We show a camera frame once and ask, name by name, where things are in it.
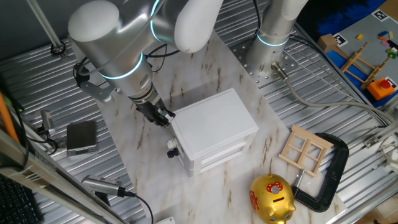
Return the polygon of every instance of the red sticker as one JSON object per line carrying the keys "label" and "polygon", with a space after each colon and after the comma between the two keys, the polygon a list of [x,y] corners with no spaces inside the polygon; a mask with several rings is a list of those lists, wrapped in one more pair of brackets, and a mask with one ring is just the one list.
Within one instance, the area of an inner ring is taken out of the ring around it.
{"label": "red sticker", "polygon": [[259,205],[257,204],[258,198],[254,195],[254,191],[250,191],[250,201],[251,201],[251,206],[253,206],[254,211],[260,210]]}
{"label": "red sticker", "polygon": [[273,186],[276,186],[279,189],[279,191],[282,191],[284,189],[284,186],[281,183],[279,183],[279,182],[276,182],[274,184],[268,184],[267,185],[267,191],[269,193],[272,193],[271,189],[272,189]]}

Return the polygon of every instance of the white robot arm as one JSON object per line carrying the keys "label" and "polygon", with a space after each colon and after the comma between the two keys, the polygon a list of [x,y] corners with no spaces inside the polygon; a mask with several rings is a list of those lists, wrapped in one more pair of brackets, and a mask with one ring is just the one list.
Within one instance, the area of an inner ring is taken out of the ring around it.
{"label": "white robot arm", "polygon": [[[306,2],[272,1],[248,51],[249,72],[273,72],[271,64],[281,60],[290,31]],[[125,93],[149,121],[168,126],[175,115],[156,92],[152,70],[142,52],[154,42],[164,42],[185,53],[200,50],[210,38],[222,3],[223,0],[129,0],[117,8],[111,2],[95,0],[76,10],[68,30],[111,86]],[[78,75],[86,74],[78,69]]]}

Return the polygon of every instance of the black and white tag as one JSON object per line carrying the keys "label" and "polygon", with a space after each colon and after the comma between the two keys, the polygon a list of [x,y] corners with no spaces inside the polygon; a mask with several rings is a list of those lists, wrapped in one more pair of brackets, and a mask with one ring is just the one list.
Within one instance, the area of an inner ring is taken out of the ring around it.
{"label": "black and white tag", "polygon": [[333,35],[337,41],[337,47],[342,47],[348,43],[348,41],[339,33]]}
{"label": "black and white tag", "polygon": [[390,77],[386,77],[385,79],[391,84],[391,86],[394,88],[394,90],[398,89],[397,84]]}
{"label": "black and white tag", "polygon": [[380,20],[380,22],[383,22],[389,18],[389,16],[387,16],[387,14],[382,12],[380,9],[372,12],[372,16],[374,16],[376,19]]}

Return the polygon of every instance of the orange rod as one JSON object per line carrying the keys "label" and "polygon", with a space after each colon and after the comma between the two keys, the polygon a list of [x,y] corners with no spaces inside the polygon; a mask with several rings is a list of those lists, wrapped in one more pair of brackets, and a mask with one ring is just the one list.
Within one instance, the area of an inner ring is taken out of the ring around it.
{"label": "orange rod", "polygon": [[14,125],[12,124],[12,119],[10,117],[10,113],[8,112],[8,108],[2,94],[0,94],[0,114],[2,116],[2,120],[4,121],[4,125],[6,126],[8,135],[10,135],[13,140],[19,142],[17,133],[15,132]]}

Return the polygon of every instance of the orange block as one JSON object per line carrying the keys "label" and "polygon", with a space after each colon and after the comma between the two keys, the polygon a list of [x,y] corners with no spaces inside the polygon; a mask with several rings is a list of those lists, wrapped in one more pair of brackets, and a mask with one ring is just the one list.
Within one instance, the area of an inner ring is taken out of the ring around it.
{"label": "orange block", "polygon": [[385,78],[370,83],[367,89],[376,100],[381,100],[394,92],[394,87]]}

